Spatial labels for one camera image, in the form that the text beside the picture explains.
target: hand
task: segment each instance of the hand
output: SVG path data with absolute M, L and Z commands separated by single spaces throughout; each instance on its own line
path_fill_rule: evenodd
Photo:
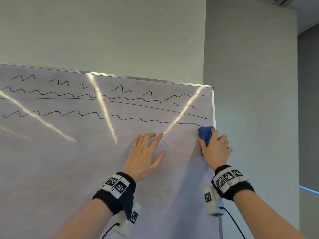
M 228 147 L 228 140 L 226 135 L 218 137 L 218 131 L 211 129 L 212 137 L 206 146 L 203 139 L 198 139 L 202 148 L 202 154 L 206 163 L 215 171 L 219 166 L 225 165 L 230 153 L 233 151 L 232 147 Z
M 149 177 L 163 161 L 166 154 L 166 151 L 162 151 L 155 161 L 152 162 L 152 156 L 155 148 L 164 134 L 161 133 L 154 138 L 153 142 L 148 147 L 150 138 L 154 136 L 156 136 L 155 133 L 146 133 L 144 136 L 138 135 L 133 141 L 129 159 L 127 160 L 122 172 L 130 175 L 136 183 Z

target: whiteboard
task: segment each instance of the whiteboard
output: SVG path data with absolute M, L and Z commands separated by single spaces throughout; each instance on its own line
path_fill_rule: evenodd
M 203 197 L 213 171 L 197 142 L 198 128 L 214 125 L 212 87 L 0 64 L 0 90 L 1 238 L 53 235 L 147 132 L 164 132 L 154 156 L 167 153 L 137 185 L 129 238 L 219 238 Z

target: ceiling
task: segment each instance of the ceiling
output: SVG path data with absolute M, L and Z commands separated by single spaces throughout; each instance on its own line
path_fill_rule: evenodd
M 262 0 L 279 5 L 285 0 Z M 319 23 L 319 0 L 286 0 L 282 7 L 297 10 L 298 34 Z

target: black marker line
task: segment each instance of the black marker line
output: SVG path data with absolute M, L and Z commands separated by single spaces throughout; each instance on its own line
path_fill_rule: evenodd
M 100 101 L 100 100 L 97 100 L 97 99 L 89 99 L 89 98 L 70 98 L 70 97 L 53 97 L 53 98 L 16 98 L 16 99 L 13 99 L 13 100 L 46 100 L 46 99 L 74 99 L 74 100 L 91 100 L 91 101 Z M 106 101 L 106 102 L 115 102 L 115 103 L 122 103 L 122 104 L 135 105 L 135 106 L 143 106 L 143 107 L 148 107 L 148 108 L 153 108 L 153 109 L 158 109 L 158 110 L 163 110 L 163 111 L 168 111 L 168 112 L 176 112 L 176 113 L 181 113 L 181 114 L 185 114 L 185 115 L 190 115 L 190 116 L 194 116 L 194 117 L 200 117 L 200 118 L 207 119 L 207 118 L 205 118 L 205 117 L 196 116 L 196 115 L 189 114 L 189 113 L 185 113 L 185 112 L 177 112 L 177 111 L 172 111 L 172 110 L 167 110 L 167 109 L 162 109 L 162 108 L 157 108 L 157 107 L 144 106 L 144 105 L 138 105 L 138 104 L 126 103 L 126 102 L 121 102 L 121 101 L 109 101 L 109 100 L 102 100 L 102 101 Z
M 68 83 L 68 86 L 69 86 L 69 82 L 64 81 L 62 84 L 60 84 L 60 81 L 58 80 L 58 85 L 63 85 L 64 83 Z
M 41 117 L 46 116 L 46 115 L 51 114 L 51 113 L 54 113 L 54 112 L 58 112 L 61 116 L 66 116 L 66 115 L 68 115 L 68 114 L 70 114 L 70 113 L 72 113 L 72 112 L 78 112 L 80 116 L 86 116 L 86 115 L 93 114 L 93 113 L 98 114 L 97 112 L 89 112 L 89 113 L 87 113 L 87 114 L 82 115 L 79 111 L 71 111 L 71 112 L 68 112 L 68 113 L 66 113 L 66 114 L 62 114 L 62 113 L 59 112 L 59 111 L 54 111 L 54 112 L 49 112 L 49 113 L 46 113 L 46 114 L 44 114 L 44 115 L 41 115 L 38 110 L 35 110 L 35 111 L 32 111 L 32 112 L 30 112 L 30 113 L 27 113 L 26 115 L 23 115 L 23 116 L 21 116 L 21 112 L 20 112 L 20 111 L 14 112 L 14 113 L 10 114 L 9 116 L 11 116 L 11 115 L 13 115 L 13 114 L 15 114 L 15 113 L 19 113 L 19 116 L 20 116 L 20 117 L 25 117 L 25 116 L 27 116 L 27 115 L 33 113 L 33 112 L 38 112 L 39 116 L 41 116 Z M 160 122 L 159 120 L 144 121 L 144 120 L 141 119 L 140 117 L 132 117 L 132 118 L 127 118 L 127 119 L 122 119 L 119 115 L 111 115 L 111 116 L 107 116 L 107 117 L 113 117 L 113 116 L 117 116 L 117 117 L 118 117 L 120 120 L 122 120 L 122 121 L 130 120 L 130 119 L 140 119 L 140 120 L 143 121 L 143 122 L 158 121 L 159 123 L 162 123 L 162 124 L 164 124 L 164 123 L 173 123 L 173 122 Z M 107 117 L 102 117 L 102 118 L 101 118 L 100 115 L 98 114 L 98 118 L 100 118 L 100 119 L 105 119 L 105 118 L 107 118 Z M 179 123 L 179 122 L 177 122 L 177 123 L 178 123 L 178 124 L 193 124 L 193 125 L 196 125 L 196 126 L 201 126 L 201 125 L 197 125 L 196 123 Z
M 120 85 L 120 86 L 122 87 L 122 93 L 123 93 L 123 94 L 125 94 L 125 93 L 128 92 L 128 91 L 130 91 L 130 93 L 132 94 L 131 90 L 127 90 L 126 92 L 124 92 L 123 86 L 122 86 L 122 85 Z
M 185 96 L 185 95 L 188 95 L 189 97 L 192 97 L 192 96 L 190 96 L 189 94 L 184 94 L 184 95 L 181 95 L 181 96 Z M 176 96 L 176 95 L 173 95 L 173 96 Z M 172 98 L 173 96 L 171 96 L 171 97 L 169 97 L 169 98 Z M 181 97 L 181 96 L 176 96 L 176 97 Z M 169 99 L 169 98 L 168 98 L 168 99 Z M 167 101 L 168 99 L 164 98 L 164 100 L 166 100 L 166 101 Z
M 19 76 L 21 76 L 21 80 L 22 80 L 22 81 L 25 81 L 25 80 L 29 79 L 31 76 L 33 76 L 33 79 L 35 79 L 34 75 L 30 75 L 30 76 L 29 76 L 28 78 L 26 78 L 26 79 L 23 79 L 22 75 L 18 75 L 18 76 L 14 77 L 14 78 L 11 78 L 10 80 L 14 80 L 15 78 L 17 78 L 17 77 L 19 77 Z
M 90 84 L 90 85 L 92 85 L 92 84 Z M 90 85 L 88 85 L 87 87 L 84 88 L 84 85 L 82 84 L 82 87 L 83 87 L 83 89 L 86 89 L 86 88 L 88 88 Z
M 26 93 L 26 94 L 29 94 L 29 93 L 32 93 L 32 92 L 37 91 L 37 92 L 39 92 L 40 95 L 43 95 L 43 96 L 44 96 L 44 95 L 47 95 L 47 94 L 54 93 L 54 94 L 56 94 L 57 96 L 71 95 L 71 96 L 73 96 L 73 97 L 75 97 L 75 98 L 81 97 L 81 96 L 89 96 L 89 97 L 91 97 L 91 98 L 101 97 L 101 96 L 96 96 L 96 97 L 94 97 L 94 96 L 90 96 L 89 94 L 80 95 L 80 96 L 74 96 L 74 95 L 72 95 L 71 93 L 66 93 L 66 94 L 58 95 L 58 94 L 57 94 L 56 92 L 54 92 L 54 91 L 48 92 L 48 93 L 45 93 L 45 94 L 42 94 L 39 90 L 33 90 L 33 91 L 30 91 L 30 92 L 26 92 L 26 91 L 24 91 L 23 89 L 18 89 L 18 90 L 12 91 L 10 86 L 7 86 L 7 87 L 5 87 L 5 88 L 2 88 L 1 90 L 4 90 L 4 89 L 6 89 L 6 88 L 10 88 L 10 91 L 11 91 L 11 92 L 16 92 L 16 91 L 22 90 L 22 91 L 23 91 L 24 93 Z M 106 95 L 102 95 L 102 96 L 105 96 L 105 97 L 109 98 L 110 100 L 118 99 L 118 98 L 125 98 L 125 99 L 128 100 L 128 101 L 141 99 L 141 100 L 143 100 L 143 101 L 145 101 L 145 102 L 151 102 L 151 101 L 144 100 L 143 98 L 129 99 L 129 98 L 126 98 L 126 97 L 124 97 L 124 96 L 119 96 L 119 97 L 115 97 L 115 98 L 110 98 L 110 97 L 108 97 L 108 96 L 106 96 Z M 161 104 L 175 104 L 175 105 L 177 105 L 177 104 L 174 103 L 174 102 L 161 102 L 161 101 L 159 101 L 159 100 L 152 100 L 152 101 L 157 101 L 157 102 L 159 102 L 159 103 L 161 103 Z
M 151 91 L 149 91 L 150 93 L 151 93 L 151 97 L 152 98 L 155 98 L 155 96 L 153 97 L 153 94 L 152 94 L 152 92 Z M 145 94 L 143 94 L 143 96 L 145 96 L 147 93 L 149 93 L 149 92 L 146 92 Z

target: black cable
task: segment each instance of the black cable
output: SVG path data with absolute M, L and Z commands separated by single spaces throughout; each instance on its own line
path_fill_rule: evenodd
M 241 230 L 239 229 L 239 226 L 237 225 L 236 221 L 234 220 L 234 218 L 232 217 L 232 215 L 229 213 L 229 211 L 226 210 L 226 208 L 224 208 L 224 207 L 220 207 L 220 209 L 223 209 L 223 210 L 227 211 L 227 213 L 228 213 L 228 214 L 230 215 L 230 217 L 233 219 L 233 222 L 234 222 L 235 225 L 237 226 L 237 228 L 238 228 L 239 232 L 241 233 L 242 237 L 243 237 L 244 239 L 246 239 L 246 237 L 244 236 L 244 234 L 243 234 L 243 233 L 241 232 Z
M 114 226 L 119 226 L 119 225 L 120 225 L 119 223 L 115 223 L 114 225 L 112 225 L 111 228 L 108 229 L 108 231 L 104 234 L 104 236 L 102 236 L 101 239 L 103 239 L 103 238 L 106 236 L 106 234 L 107 234 Z

